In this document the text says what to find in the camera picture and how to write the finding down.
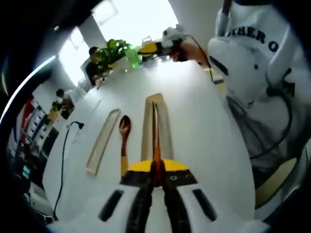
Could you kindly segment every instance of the table surface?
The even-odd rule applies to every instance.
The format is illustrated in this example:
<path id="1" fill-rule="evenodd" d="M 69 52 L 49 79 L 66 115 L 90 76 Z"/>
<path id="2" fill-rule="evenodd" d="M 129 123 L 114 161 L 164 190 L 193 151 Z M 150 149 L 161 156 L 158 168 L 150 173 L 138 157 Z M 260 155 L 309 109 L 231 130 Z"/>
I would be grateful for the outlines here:
<path id="1" fill-rule="evenodd" d="M 226 203 L 245 219 L 254 217 L 255 188 L 251 163 L 240 130 L 210 77 L 197 63 L 155 62 L 152 67 L 113 73 L 99 88 L 91 89 L 76 105 L 67 123 L 85 123 L 79 131 L 72 125 L 65 149 L 64 186 L 56 214 L 76 217 L 88 199 L 120 182 L 121 135 L 119 121 L 128 115 L 132 130 L 127 142 L 129 165 L 140 161 L 145 99 L 162 93 L 168 107 L 174 160 L 186 164 L 210 197 Z M 100 164 L 97 176 L 85 170 L 87 158 L 111 110 L 121 114 Z M 61 156 L 67 128 L 60 131 L 50 152 L 43 185 L 54 207 L 61 182 Z M 162 201 L 155 190 L 152 223 L 169 227 Z"/>

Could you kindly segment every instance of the white table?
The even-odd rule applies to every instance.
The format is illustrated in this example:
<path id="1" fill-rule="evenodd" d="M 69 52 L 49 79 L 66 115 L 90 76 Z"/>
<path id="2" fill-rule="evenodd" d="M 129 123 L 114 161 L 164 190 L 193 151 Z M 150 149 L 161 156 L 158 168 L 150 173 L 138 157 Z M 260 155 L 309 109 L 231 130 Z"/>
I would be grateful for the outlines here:
<path id="1" fill-rule="evenodd" d="M 129 165 L 140 161 L 145 99 L 155 93 L 162 93 L 168 106 L 174 159 L 190 168 L 210 196 L 228 204 L 241 217 L 253 218 L 255 189 L 242 135 L 210 77 L 192 61 L 158 62 L 154 67 L 112 74 L 103 86 L 98 90 L 91 89 L 76 105 L 67 122 L 77 120 L 84 122 L 85 126 L 78 131 L 73 125 L 68 136 L 64 186 L 56 211 L 58 218 L 76 217 L 89 198 L 104 193 L 105 189 L 120 181 L 121 136 L 118 125 L 123 115 L 128 115 L 132 121 L 127 143 Z M 86 172 L 85 164 L 103 122 L 116 108 L 121 109 L 121 116 L 108 141 L 98 175 L 94 177 Z M 66 131 L 64 127 L 59 133 L 43 177 L 53 207 L 60 188 Z M 154 191 L 154 201 L 162 199 L 161 191 Z M 150 213 L 153 224 L 165 225 L 163 221 L 169 224 L 168 217 L 163 214 L 166 212 L 164 203 L 160 208 Z"/>

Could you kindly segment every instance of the hand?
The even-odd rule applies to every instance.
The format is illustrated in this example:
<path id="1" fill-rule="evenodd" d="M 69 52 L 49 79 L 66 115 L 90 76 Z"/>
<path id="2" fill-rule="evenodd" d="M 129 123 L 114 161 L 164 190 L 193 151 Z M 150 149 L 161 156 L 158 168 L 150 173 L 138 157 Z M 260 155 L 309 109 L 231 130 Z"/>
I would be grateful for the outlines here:
<path id="1" fill-rule="evenodd" d="M 182 42 L 180 45 L 180 48 L 185 53 L 188 60 L 195 60 L 199 63 L 202 63 L 204 65 L 207 65 L 206 58 L 204 56 L 207 56 L 207 51 L 203 50 L 203 52 L 200 50 L 200 48 L 197 45 L 191 44 L 189 42 Z M 178 60 L 179 52 L 174 53 L 171 55 L 171 58 L 173 58 L 173 61 L 177 62 Z"/>

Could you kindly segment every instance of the ceiling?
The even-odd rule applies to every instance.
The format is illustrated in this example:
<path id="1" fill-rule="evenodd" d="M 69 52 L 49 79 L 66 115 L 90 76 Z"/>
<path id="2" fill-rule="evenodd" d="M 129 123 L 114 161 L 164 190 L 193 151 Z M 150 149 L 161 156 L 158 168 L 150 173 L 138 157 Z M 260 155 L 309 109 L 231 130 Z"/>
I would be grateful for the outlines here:
<path id="1" fill-rule="evenodd" d="M 29 0 L 2 2 L 9 15 L 1 15 L 5 44 L 0 62 L 9 95 L 36 66 L 56 54 L 60 45 L 101 0 Z"/>

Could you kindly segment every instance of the person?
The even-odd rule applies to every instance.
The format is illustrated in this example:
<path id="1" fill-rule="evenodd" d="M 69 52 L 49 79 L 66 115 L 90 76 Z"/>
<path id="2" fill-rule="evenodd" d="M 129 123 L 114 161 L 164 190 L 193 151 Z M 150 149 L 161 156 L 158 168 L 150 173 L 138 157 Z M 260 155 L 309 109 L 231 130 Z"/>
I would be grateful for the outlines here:
<path id="1" fill-rule="evenodd" d="M 58 99 L 59 103 L 62 104 L 64 108 L 67 110 L 71 110 L 74 108 L 74 104 L 70 96 L 71 93 L 72 93 L 72 90 L 64 91 L 63 89 L 58 89 L 56 91 L 56 95 L 59 98 Z"/>
<path id="2" fill-rule="evenodd" d="M 102 78 L 99 72 L 100 59 L 96 56 L 98 47 L 91 47 L 88 51 L 91 61 L 86 66 L 86 74 L 92 86 L 95 86 L 95 81 Z"/>
<path id="3" fill-rule="evenodd" d="M 227 103 L 244 137 L 253 166 L 255 186 L 258 187 L 284 161 L 301 155 L 301 148 L 292 145 L 297 144 L 310 115 L 311 80 L 303 48 L 298 45 L 289 67 L 286 67 L 287 72 L 278 83 L 291 103 L 293 120 L 282 143 L 268 151 L 282 138 L 286 124 L 290 122 L 290 112 L 280 97 L 265 101 L 257 98 L 255 92 L 266 90 L 268 86 L 264 75 L 260 76 L 261 80 L 254 80 L 251 75 L 245 74 L 249 70 L 255 72 L 259 69 L 267 73 L 267 64 L 281 48 L 288 22 L 269 3 L 254 2 L 232 1 L 225 36 L 211 39 L 207 49 L 184 41 L 181 50 L 188 60 L 203 65 L 210 63 L 212 68 L 223 74 Z M 216 32 L 221 14 L 222 10 L 216 18 Z M 177 61 L 178 55 L 176 52 L 171 57 Z"/>

